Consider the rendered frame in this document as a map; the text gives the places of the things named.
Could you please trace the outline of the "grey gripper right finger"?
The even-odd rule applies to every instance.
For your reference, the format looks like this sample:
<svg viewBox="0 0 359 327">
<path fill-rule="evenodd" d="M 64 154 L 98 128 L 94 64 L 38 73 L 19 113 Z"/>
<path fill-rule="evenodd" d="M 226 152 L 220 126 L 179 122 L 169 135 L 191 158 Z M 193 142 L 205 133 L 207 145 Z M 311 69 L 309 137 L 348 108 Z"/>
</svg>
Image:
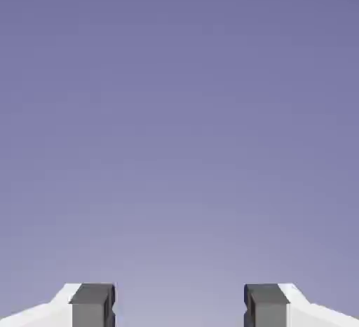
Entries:
<svg viewBox="0 0 359 327">
<path fill-rule="evenodd" d="M 244 285 L 243 327 L 359 327 L 359 318 L 307 300 L 293 283 Z"/>
</svg>

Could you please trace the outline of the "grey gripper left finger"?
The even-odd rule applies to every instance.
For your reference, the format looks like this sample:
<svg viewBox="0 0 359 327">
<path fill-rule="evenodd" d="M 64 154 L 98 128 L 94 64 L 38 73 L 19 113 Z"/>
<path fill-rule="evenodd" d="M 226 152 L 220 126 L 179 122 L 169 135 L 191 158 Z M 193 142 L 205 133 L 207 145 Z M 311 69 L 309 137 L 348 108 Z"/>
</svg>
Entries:
<svg viewBox="0 0 359 327">
<path fill-rule="evenodd" d="M 47 303 L 0 319 L 0 327 L 116 327 L 116 288 L 66 283 Z"/>
</svg>

